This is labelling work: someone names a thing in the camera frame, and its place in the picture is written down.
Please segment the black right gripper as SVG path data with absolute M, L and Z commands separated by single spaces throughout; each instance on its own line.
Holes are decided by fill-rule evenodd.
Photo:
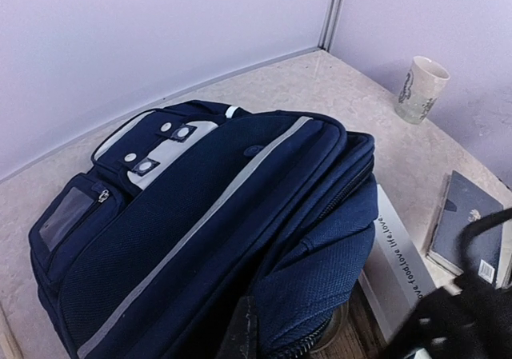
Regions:
M 457 238 L 462 274 L 456 283 L 478 276 L 471 269 L 470 246 L 479 235 L 511 220 L 511 208 L 464 227 Z M 411 358 L 424 349 L 431 358 L 510 358 L 511 292 L 484 283 L 465 285 L 458 295 L 437 289 L 424 297 L 391 342 L 384 358 Z

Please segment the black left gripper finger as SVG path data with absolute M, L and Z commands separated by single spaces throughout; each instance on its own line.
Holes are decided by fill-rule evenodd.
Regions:
M 241 297 L 234 309 L 216 359 L 256 358 L 256 311 L 252 296 Z

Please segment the dark blue notebook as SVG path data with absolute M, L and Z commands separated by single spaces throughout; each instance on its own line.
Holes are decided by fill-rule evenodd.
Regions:
M 446 272 L 458 276 L 462 263 L 457 254 L 458 236 L 470 223 L 491 213 L 503 210 L 501 202 L 454 170 L 447 179 L 442 206 L 434 223 L 426 256 Z M 470 248 L 471 267 L 481 278 L 495 287 L 501 287 L 498 277 L 501 268 L 503 226 L 477 236 Z

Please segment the white book with photo cover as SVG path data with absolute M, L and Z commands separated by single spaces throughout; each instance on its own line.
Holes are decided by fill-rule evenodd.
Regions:
M 390 342 L 417 303 L 436 286 L 381 186 L 374 224 L 373 248 L 358 282 L 385 342 Z

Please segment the navy blue student backpack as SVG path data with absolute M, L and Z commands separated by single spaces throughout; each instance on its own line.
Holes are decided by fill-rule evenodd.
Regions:
M 183 102 L 121 125 L 91 162 L 29 233 L 72 358 L 213 358 L 238 307 L 252 353 L 301 357 L 374 243 L 374 138 L 323 114 Z

